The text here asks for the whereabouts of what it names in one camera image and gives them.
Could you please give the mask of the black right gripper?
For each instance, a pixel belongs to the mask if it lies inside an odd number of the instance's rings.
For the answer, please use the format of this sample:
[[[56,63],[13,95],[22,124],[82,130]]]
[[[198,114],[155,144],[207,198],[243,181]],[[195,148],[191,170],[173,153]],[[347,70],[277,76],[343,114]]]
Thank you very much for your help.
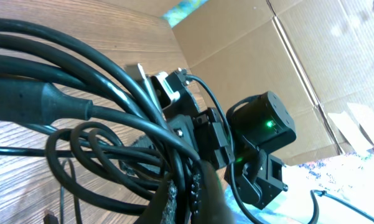
[[[207,84],[185,70],[174,71],[167,78],[180,99],[165,109],[164,116],[171,122],[183,121],[189,132],[188,140],[201,159],[209,161],[215,169],[224,168],[235,161],[231,145],[231,129],[225,115]],[[196,81],[206,90],[215,103],[214,108],[200,111],[195,98],[188,90],[190,81]],[[129,160],[126,164],[142,176],[164,176],[169,167],[147,136],[140,136],[130,146],[121,146]]]

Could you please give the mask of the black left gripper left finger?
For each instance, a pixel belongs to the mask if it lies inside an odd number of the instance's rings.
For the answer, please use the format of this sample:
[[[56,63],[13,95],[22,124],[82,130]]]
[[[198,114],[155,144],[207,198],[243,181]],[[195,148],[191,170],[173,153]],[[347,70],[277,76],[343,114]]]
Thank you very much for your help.
[[[134,224],[174,224],[177,208],[177,187],[167,174],[159,184],[153,199]]]

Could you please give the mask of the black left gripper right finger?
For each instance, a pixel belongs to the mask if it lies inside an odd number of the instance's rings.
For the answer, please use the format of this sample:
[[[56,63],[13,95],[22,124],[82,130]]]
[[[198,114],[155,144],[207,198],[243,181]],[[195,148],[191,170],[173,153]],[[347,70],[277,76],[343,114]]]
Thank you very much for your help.
[[[192,166],[191,213],[192,224],[235,222],[218,175],[211,163],[205,160],[195,161]]]

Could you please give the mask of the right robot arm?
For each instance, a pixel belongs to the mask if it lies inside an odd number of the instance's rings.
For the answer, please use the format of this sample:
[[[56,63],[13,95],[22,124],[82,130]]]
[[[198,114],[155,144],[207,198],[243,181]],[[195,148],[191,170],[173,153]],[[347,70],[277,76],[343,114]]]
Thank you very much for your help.
[[[273,152],[296,140],[296,127],[286,107],[272,91],[249,96],[227,112],[215,107],[200,110],[187,88],[198,82],[215,96],[207,84],[186,70],[147,76],[131,72],[132,79],[163,113],[169,127],[189,143],[200,158],[215,169],[228,168],[225,180],[234,182],[243,203],[260,210],[288,186],[283,182],[281,159]]]

